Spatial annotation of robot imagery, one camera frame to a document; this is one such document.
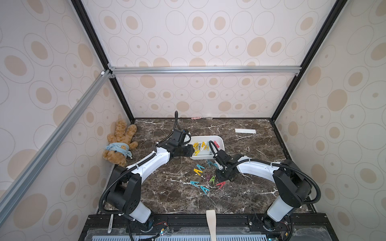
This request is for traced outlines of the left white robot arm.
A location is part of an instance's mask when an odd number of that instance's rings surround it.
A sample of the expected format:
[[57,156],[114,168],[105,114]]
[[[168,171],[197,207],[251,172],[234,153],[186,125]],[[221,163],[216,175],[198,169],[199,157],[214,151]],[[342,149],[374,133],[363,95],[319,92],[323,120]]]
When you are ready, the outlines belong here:
[[142,160],[127,168],[115,168],[115,180],[109,182],[102,193],[99,210],[106,214],[121,214],[142,224],[150,222],[151,210],[141,202],[142,183],[173,158],[191,157],[194,153],[193,145],[189,143],[191,138],[186,130],[173,130]]

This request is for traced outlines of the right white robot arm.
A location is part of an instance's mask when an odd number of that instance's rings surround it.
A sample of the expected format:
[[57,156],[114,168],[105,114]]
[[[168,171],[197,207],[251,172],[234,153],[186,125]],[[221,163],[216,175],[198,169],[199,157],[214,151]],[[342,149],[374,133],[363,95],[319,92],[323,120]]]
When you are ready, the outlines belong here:
[[219,150],[213,156],[219,169],[219,181],[233,181],[238,174],[250,174],[271,181],[276,185],[279,196],[263,216],[265,224],[275,225],[306,203],[314,181],[302,172],[292,160],[266,162],[243,155],[228,155]]

